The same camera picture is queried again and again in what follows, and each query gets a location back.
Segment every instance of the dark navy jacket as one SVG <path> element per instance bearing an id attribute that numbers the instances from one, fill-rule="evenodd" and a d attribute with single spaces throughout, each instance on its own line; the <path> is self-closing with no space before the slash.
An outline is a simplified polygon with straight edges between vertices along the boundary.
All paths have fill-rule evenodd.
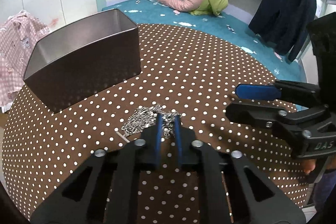
<path id="1" fill-rule="evenodd" d="M 306 26 L 313 21 L 316 0 L 262 0 L 249 28 L 266 42 L 276 44 L 275 51 L 287 54 L 292 62 L 300 52 L 308 32 Z"/>

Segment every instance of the bolt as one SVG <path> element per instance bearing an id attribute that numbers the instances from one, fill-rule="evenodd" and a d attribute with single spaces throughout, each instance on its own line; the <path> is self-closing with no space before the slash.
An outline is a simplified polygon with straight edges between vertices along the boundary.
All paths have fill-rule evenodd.
<path id="1" fill-rule="evenodd" d="M 94 152 L 94 155 L 98 158 L 100 157 L 104 157 L 106 155 L 106 151 L 104 149 L 97 149 L 95 152 Z"/>
<path id="2" fill-rule="evenodd" d="M 146 141 L 145 141 L 144 139 L 136 139 L 136 140 L 134 141 L 134 144 L 135 144 L 136 146 L 144 146 L 144 145 L 146 144 Z"/>
<path id="3" fill-rule="evenodd" d="M 304 130 L 304 131 L 302 131 L 302 136 L 308 139 L 312 135 L 311 135 L 311 132 L 309 130 Z"/>
<path id="4" fill-rule="evenodd" d="M 231 152 L 231 156 L 234 157 L 235 159 L 239 159 L 243 156 L 243 154 L 240 151 L 235 150 Z"/>
<path id="5" fill-rule="evenodd" d="M 287 111 L 284 111 L 284 110 L 279 110 L 279 115 L 280 116 L 286 116 L 287 115 Z"/>
<path id="6" fill-rule="evenodd" d="M 203 145 L 203 142 L 200 141 L 200 140 L 194 140 L 194 141 L 192 141 L 191 145 L 193 147 L 201 147 Z"/>

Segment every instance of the table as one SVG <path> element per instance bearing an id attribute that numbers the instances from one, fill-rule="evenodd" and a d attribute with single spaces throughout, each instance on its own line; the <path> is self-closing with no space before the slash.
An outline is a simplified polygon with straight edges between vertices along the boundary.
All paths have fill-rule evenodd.
<path id="1" fill-rule="evenodd" d="M 225 107 L 239 83 L 267 84 L 275 77 L 251 55 L 218 37 L 186 27 L 139 26 L 142 73 L 61 111 L 52 113 L 24 86 L 9 113 L 3 141 L 3 171 L 9 195 L 29 219 L 34 209 L 94 150 L 116 150 L 125 141 L 115 131 L 139 106 L 160 103 L 182 114 L 185 127 L 220 151 L 240 150 L 302 206 L 308 184 L 291 149 L 270 130 L 229 122 Z M 289 112 L 295 105 L 274 101 Z M 131 135 L 130 140 L 137 138 Z M 142 172 L 138 223 L 197 223 L 194 173 L 176 167 L 174 139 L 162 142 L 157 172 Z"/>

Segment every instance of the rectangular metal container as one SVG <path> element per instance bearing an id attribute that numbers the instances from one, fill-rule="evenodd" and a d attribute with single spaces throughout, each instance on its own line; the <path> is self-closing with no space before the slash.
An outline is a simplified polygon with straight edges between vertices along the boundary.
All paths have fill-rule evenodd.
<path id="1" fill-rule="evenodd" d="M 138 27 L 112 9 L 38 41 L 23 80 L 50 110 L 59 112 L 140 73 Z"/>

